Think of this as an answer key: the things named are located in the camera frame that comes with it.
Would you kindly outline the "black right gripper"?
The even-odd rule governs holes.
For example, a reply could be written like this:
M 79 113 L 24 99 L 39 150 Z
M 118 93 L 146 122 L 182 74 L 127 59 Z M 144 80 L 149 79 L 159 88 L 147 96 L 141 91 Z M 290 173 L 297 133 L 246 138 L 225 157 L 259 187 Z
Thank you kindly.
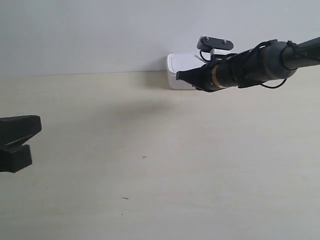
M 230 87 L 240 89 L 262 86 L 268 81 L 286 80 L 297 69 L 285 67 L 282 53 L 287 43 L 276 39 L 259 43 L 251 50 L 238 53 L 227 60 L 205 64 L 176 73 L 176 80 L 184 81 L 202 92 L 216 92 Z

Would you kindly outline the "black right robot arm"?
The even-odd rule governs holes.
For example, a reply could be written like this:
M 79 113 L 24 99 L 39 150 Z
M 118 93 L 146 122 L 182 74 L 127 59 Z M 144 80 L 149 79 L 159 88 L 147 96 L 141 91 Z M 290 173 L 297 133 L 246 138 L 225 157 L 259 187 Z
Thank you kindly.
M 281 80 L 284 83 L 299 68 L 319 63 L 319 38 L 299 44 L 274 39 L 200 67 L 191 84 L 197 90 L 209 93 L 231 87 L 266 87 L 268 81 Z

